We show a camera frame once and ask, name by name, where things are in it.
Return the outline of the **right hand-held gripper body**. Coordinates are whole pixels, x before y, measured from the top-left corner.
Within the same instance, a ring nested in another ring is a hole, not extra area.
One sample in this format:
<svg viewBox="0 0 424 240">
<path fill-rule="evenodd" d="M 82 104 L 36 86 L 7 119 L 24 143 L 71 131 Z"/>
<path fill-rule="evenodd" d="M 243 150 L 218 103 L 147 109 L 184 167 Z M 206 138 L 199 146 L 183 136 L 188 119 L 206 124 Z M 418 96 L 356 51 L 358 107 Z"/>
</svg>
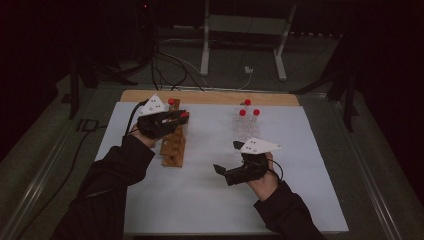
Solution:
<svg viewBox="0 0 424 240">
<path fill-rule="evenodd" d="M 268 170 L 267 152 L 281 150 L 282 146 L 258 138 L 250 138 L 244 142 L 239 150 L 242 156 L 240 167 L 226 170 L 225 180 L 229 186 L 258 180 Z"/>
</svg>

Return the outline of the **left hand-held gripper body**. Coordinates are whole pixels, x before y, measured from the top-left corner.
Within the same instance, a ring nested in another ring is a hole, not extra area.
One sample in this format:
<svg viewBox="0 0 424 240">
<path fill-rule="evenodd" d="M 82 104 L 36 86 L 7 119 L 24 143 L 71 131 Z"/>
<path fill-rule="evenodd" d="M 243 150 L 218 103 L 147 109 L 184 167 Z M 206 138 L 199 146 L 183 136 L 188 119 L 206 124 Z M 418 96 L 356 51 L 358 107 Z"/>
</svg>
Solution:
<svg viewBox="0 0 424 240">
<path fill-rule="evenodd" d="M 139 110 L 138 131 L 150 139 L 160 139 L 174 132 L 170 113 L 157 94 L 153 94 Z"/>
</svg>

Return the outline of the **clear acrylic tube rack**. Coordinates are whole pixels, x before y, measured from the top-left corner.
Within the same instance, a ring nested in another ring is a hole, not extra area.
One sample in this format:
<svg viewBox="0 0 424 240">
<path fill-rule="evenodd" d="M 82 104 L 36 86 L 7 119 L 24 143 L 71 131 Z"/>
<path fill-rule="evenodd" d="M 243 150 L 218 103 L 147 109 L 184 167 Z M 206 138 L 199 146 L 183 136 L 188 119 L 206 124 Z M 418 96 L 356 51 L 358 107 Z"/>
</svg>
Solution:
<svg viewBox="0 0 424 240">
<path fill-rule="evenodd" d="M 258 108 L 253 108 L 253 109 L 249 109 L 246 114 L 246 126 L 245 128 L 242 130 L 239 126 L 239 111 L 241 109 L 244 109 L 244 107 L 241 108 L 237 108 L 235 110 L 235 113 L 233 115 L 233 119 L 232 119 L 232 124 L 233 124 L 233 137 L 236 141 L 241 141 L 244 142 L 250 138 L 259 138 L 261 136 L 261 132 L 260 132 L 260 127 L 259 127 L 259 117 L 258 117 L 258 121 L 257 121 L 257 128 L 253 129 L 252 128 L 252 115 L 253 115 L 253 110 L 254 109 L 258 109 Z"/>
</svg>

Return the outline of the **wooden test tube rack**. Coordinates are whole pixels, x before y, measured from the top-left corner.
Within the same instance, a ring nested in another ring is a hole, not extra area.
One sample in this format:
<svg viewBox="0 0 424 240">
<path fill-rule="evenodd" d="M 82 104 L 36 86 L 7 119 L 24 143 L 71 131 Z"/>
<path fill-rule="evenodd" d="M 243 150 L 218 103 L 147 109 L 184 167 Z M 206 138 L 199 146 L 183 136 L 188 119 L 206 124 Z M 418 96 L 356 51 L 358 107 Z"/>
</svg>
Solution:
<svg viewBox="0 0 424 240">
<path fill-rule="evenodd" d="M 165 167 L 182 167 L 184 161 L 187 124 L 179 125 L 176 130 L 162 139 L 160 155 Z"/>
</svg>

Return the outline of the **person's left hand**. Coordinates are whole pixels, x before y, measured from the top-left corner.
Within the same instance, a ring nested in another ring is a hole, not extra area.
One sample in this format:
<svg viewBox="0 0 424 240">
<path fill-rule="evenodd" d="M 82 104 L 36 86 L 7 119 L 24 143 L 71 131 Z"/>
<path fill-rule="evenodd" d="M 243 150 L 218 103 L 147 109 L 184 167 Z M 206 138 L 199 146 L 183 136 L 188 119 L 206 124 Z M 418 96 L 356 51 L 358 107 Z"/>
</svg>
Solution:
<svg viewBox="0 0 424 240">
<path fill-rule="evenodd" d="M 140 127 L 134 124 L 129 131 L 129 135 L 135 137 L 148 148 L 153 148 L 155 144 L 163 138 L 158 134 L 157 129 L 150 129 L 149 127 Z"/>
</svg>

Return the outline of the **person's right hand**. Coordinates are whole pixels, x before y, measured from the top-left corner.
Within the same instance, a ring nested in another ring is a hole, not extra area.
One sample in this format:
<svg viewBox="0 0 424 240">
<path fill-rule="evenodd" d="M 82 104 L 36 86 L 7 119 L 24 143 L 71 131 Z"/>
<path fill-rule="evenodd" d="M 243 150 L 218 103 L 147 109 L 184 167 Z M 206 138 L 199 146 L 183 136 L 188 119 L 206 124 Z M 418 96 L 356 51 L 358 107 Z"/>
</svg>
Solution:
<svg viewBox="0 0 424 240">
<path fill-rule="evenodd" d="M 247 182 L 248 186 L 252 189 L 260 201 L 267 200 L 279 185 L 278 176 L 273 168 L 273 155 L 270 152 L 267 152 L 265 156 L 268 160 L 268 170 L 265 175 L 258 180 Z"/>
</svg>

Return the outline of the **white table mat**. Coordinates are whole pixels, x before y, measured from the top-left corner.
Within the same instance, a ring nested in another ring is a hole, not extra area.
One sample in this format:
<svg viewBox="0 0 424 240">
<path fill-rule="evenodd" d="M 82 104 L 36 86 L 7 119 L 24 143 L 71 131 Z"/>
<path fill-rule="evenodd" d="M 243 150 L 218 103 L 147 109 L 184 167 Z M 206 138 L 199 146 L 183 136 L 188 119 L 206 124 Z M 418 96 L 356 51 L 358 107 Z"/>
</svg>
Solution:
<svg viewBox="0 0 424 240">
<path fill-rule="evenodd" d="M 247 184 L 230 186 L 214 168 L 240 166 L 233 147 L 233 105 L 188 104 L 184 163 L 164 167 L 156 156 L 146 177 L 127 191 L 127 235 L 255 235 L 266 233 Z M 338 197 L 301 106 L 263 106 L 262 139 L 279 144 L 274 159 L 291 190 L 306 203 L 324 233 L 348 229 Z"/>
</svg>

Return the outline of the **white metal stand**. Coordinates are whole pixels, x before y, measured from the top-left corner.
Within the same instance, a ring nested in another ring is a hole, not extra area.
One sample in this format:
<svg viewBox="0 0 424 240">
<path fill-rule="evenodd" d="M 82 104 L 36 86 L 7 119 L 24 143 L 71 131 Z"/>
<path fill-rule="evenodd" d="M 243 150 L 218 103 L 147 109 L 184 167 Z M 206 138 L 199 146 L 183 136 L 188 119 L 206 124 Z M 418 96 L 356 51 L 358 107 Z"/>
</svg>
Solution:
<svg viewBox="0 0 424 240">
<path fill-rule="evenodd" d="M 204 31 L 203 49 L 200 63 L 200 75 L 207 76 L 209 73 L 210 58 L 210 32 L 218 31 L 224 33 L 252 33 L 262 35 L 275 35 L 280 37 L 279 45 L 273 49 L 273 58 L 280 81 L 287 80 L 287 73 L 283 63 L 282 53 L 288 39 L 293 18 L 297 10 L 296 4 L 286 8 L 287 14 L 280 18 L 216 14 L 210 10 L 212 0 L 205 0 L 204 7 Z"/>
</svg>

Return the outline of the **black tripod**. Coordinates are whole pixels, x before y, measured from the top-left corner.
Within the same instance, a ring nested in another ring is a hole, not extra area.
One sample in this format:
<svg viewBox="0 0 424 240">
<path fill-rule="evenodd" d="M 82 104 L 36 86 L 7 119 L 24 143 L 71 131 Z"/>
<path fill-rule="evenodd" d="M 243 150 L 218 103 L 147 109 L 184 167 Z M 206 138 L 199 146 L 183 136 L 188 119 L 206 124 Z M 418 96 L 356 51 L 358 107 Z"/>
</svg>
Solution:
<svg viewBox="0 0 424 240">
<path fill-rule="evenodd" d="M 337 70 L 329 74 L 324 74 L 317 81 L 302 88 L 290 91 L 290 94 L 303 95 L 329 82 L 331 82 L 332 85 L 326 93 L 326 97 L 329 101 L 339 101 L 344 97 L 343 123 L 347 130 L 352 132 L 352 117 L 355 112 L 353 103 L 356 83 L 356 75 L 353 70 Z"/>
<path fill-rule="evenodd" d="M 132 76 L 144 68 L 145 66 L 138 64 L 123 71 L 113 71 L 88 56 L 73 57 L 69 63 L 70 92 L 62 98 L 63 103 L 69 103 L 71 106 L 69 118 L 73 119 L 80 108 L 80 81 L 87 88 L 96 88 L 99 84 L 96 73 L 101 73 L 122 85 L 135 86 L 136 82 L 128 80 L 127 76 Z"/>
</svg>

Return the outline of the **aluminium floor rail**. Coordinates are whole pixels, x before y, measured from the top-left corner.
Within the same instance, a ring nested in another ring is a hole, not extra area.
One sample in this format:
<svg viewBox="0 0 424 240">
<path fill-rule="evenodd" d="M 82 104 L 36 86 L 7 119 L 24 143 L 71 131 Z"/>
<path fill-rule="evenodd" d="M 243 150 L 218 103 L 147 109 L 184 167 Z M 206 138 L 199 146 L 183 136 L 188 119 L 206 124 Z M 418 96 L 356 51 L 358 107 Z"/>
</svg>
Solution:
<svg viewBox="0 0 424 240">
<path fill-rule="evenodd" d="M 0 163 L 0 240 L 19 235 L 94 94 L 81 91 L 73 118 L 69 105 L 53 101 Z"/>
<path fill-rule="evenodd" d="M 343 121 L 343 109 L 339 102 L 330 101 L 330 107 L 335 115 L 336 121 L 339 128 L 346 137 L 349 146 L 351 147 L 354 157 L 355 164 L 358 167 L 362 182 L 364 183 L 365 189 L 368 193 L 370 201 L 373 205 L 374 211 L 379 219 L 380 225 L 386 235 L 387 240 L 404 240 L 400 234 L 400 231 L 393 220 L 393 216 L 388 209 L 386 201 L 381 194 L 380 189 L 372 175 L 369 165 L 362 151 L 359 148 L 357 141 L 354 139 L 352 133 L 347 130 L 347 127 Z"/>
<path fill-rule="evenodd" d="M 178 86 L 174 90 L 171 89 L 172 86 L 164 86 L 161 89 L 158 87 L 155 88 L 154 85 L 113 85 L 113 84 L 100 84 L 99 89 L 113 89 L 113 90 L 138 90 L 138 91 L 153 91 L 159 93 L 183 93 L 183 92 L 225 92 L 225 93 L 258 93 L 258 94 L 294 94 L 297 96 L 313 96 L 313 97 L 326 97 L 326 92 L 305 92 L 305 93 L 295 93 L 289 91 L 268 91 L 268 90 L 252 90 L 252 89 L 230 89 L 230 88 L 211 88 L 211 87 L 190 87 L 190 86 Z"/>
</svg>

